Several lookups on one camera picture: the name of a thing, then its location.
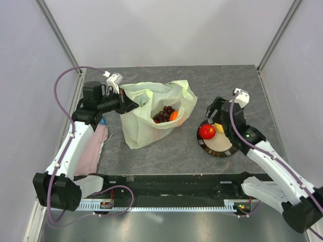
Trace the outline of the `yellow lemon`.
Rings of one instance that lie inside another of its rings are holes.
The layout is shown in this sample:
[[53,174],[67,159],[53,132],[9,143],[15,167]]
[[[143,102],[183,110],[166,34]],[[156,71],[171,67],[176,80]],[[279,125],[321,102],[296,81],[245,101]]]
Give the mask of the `yellow lemon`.
[[220,124],[218,124],[218,123],[215,123],[215,124],[214,124],[214,126],[215,126],[215,128],[216,128],[216,130],[217,130],[218,132],[220,132],[220,133],[224,133],[224,129],[223,129],[223,126],[222,126],[222,125],[220,125]]

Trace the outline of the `red apple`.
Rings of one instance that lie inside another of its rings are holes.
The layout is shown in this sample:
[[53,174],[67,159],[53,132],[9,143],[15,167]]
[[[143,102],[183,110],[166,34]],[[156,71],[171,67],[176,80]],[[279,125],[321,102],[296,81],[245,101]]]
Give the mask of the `red apple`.
[[199,129],[199,135],[204,140],[210,140],[216,135],[216,129],[213,125],[204,124]]

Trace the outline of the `green avocado print plastic bag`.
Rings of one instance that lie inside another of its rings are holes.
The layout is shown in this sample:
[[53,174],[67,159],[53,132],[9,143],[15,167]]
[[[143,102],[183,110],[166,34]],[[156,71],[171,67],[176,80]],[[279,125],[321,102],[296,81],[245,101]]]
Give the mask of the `green avocado print plastic bag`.
[[[125,94],[139,107],[120,116],[125,141],[129,148],[139,149],[167,136],[181,126],[192,113],[197,96],[191,91],[187,80],[171,81],[166,84],[140,82],[121,86]],[[157,124],[153,117],[164,106],[178,111],[175,120]]]

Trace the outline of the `orange fruit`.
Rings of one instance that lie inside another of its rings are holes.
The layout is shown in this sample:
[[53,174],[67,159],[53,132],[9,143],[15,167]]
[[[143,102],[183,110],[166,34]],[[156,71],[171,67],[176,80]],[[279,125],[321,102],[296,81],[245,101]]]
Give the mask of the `orange fruit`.
[[170,121],[173,121],[173,120],[175,120],[177,117],[178,117],[178,111],[176,110],[176,111],[174,111],[174,112],[172,112],[171,113],[171,115],[170,115],[170,117],[169,117],[169,120]]

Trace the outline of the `purple grape bunch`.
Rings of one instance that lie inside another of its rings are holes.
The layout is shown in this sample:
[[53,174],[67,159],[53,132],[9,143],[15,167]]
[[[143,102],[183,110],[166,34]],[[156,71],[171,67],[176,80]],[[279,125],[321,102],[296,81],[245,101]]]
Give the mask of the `purple grape bunch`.
[[169,117],[174,111],[176,110],[171,106],[164,106],[163,110],[159,111],[152,119],[156,124],[170,122]]

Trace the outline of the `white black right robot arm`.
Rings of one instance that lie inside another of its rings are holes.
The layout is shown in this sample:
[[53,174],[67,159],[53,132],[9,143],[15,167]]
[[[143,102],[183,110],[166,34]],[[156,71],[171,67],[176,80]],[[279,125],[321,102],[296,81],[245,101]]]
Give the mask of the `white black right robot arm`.
[[236,94],[230,101],[218,96],[207,107],[205,116],[221,125],[233,148],[258,164],[277,187],[250,176],[231,185],[232,195],[261,200],[279,211],[294,231],[304,233],[322,219],[322,188],[298,174],[257,128],[246,123],[244,106],[248,102],[249,95],[245,92]]

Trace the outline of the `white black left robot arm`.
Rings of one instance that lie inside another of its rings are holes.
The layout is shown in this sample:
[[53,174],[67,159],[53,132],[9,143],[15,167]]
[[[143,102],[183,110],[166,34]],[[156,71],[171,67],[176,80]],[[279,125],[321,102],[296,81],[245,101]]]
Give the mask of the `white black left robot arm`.
[[104,94],[105,89],[106,85],[98,81],[84,85],[83,97],[72,114],[69,131],[56,157],[44,173],[35,174],[33,185],[41,206],[75,211],[81,200],[92,194],[99,198],[109,196],[111,186],[104,182],[104,175],[90,172],[74,178],[81,154],[102,115],[111,111],[125,114],[139,106],[124,89]]

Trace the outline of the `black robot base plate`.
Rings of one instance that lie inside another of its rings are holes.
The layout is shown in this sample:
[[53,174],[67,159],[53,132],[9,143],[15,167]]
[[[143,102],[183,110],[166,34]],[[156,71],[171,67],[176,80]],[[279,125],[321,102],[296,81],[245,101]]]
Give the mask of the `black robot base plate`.
[[112,199],[117,205],[211,205],[224,200],[251,205],[257,199],[241,188],[251,174],[155,174],[106,175],[103,189],[112,188],[93,199]]

